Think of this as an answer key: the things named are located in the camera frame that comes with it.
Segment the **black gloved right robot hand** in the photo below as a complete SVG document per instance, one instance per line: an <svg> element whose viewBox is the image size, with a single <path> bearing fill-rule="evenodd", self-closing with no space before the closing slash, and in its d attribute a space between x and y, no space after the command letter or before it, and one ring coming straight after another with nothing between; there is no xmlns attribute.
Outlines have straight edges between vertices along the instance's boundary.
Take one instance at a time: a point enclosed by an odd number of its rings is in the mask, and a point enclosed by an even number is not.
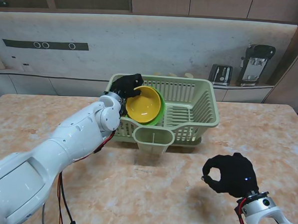
<svg viewBox="0 0 298 224"><path fill-rule="evenodd" d="M209 176L211 168L220 170L219 181ZM203 181L217 193L228 193L235 198L244 198L259 192L253 165L240 153L214 156L206 161L202 172Z"/></svg>

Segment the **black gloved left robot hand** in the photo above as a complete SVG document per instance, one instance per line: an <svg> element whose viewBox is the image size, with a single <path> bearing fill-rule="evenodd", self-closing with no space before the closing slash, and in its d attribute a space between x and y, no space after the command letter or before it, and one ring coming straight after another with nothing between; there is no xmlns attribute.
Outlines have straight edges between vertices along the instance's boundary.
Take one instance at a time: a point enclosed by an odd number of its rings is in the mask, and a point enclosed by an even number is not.
<svg viewBox="0 0 298 224"><path fill-rule="evenodd" d="M141 74L126 75L114 81L110 87L110 92L116 93L122 99L133 98L140 95L140 90L135 90L136 87L142 86L144 80Z"/></svg>

